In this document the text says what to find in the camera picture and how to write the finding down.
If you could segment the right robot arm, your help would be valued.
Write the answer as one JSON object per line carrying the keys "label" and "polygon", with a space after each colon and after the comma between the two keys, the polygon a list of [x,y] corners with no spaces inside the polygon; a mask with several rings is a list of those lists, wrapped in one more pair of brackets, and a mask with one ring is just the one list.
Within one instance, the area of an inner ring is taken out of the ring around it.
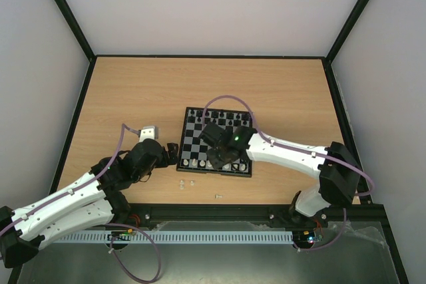
{"label": "right robot arm", "polygon": [[331,206],[346,209],[357,195],[361,170],[339,142],[328,147],[308,146],[268,136],[255,128],[223,129],[213,122],[205,125],[200,139],[208,145],[207,158],[216,170],[240,159],[277,164],[315,179],[315,185],[295,194],[283,214],[293,225],[303,226]]}

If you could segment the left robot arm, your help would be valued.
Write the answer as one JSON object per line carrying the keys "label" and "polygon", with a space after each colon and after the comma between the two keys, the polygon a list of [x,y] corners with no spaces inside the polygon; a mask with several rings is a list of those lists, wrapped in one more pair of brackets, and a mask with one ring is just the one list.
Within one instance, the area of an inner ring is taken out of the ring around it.
{"label": "left robot arm", "polygon": [[28,206],[1,207],[1,260],[18,267],[46,246],[76,231],[124,223],[130,205],[123,190],[149,177],[155,168],[175,165],[178,145],[147,138],[116,158],[103,158],[79,179]]}

